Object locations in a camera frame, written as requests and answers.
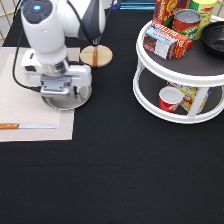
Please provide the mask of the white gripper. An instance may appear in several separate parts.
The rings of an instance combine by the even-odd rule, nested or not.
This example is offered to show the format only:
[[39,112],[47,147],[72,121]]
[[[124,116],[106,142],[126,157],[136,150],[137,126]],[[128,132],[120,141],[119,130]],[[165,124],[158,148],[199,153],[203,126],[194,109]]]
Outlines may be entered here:
[[91,68],[65,58],[55,65],[41,64],[33,49],[25,52],[21,67],[30,84],[38,85],[43,97],[68,96],[72,87],[90,87]]

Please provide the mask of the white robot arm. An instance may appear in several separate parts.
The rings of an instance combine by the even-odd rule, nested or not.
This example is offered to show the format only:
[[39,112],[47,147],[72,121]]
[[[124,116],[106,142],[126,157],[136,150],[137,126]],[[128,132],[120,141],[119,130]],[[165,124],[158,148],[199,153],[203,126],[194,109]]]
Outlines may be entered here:
[[91,85],[91,68],[68,60],[65,39],[98,44],[106,23],[102,0],[28,0],[21,20],[30,45],[22,60],[29,83],[39,85],[45,97]]

